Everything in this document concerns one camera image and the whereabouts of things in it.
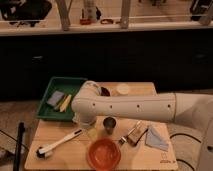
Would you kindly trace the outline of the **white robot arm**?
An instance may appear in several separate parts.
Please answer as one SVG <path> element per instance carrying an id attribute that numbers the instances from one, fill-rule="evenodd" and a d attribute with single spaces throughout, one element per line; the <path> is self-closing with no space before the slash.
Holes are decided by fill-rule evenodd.
<path id="1" fill-rule="evenodd" d="M 84 124 L 98 115 L 157 122 L 173 122 L 203 135 L 196 171 L 213 171 L 213 95 L 160 93 L 102 96 L 101 86 L 86 81 L 72 100 L 72 110 Z"/>

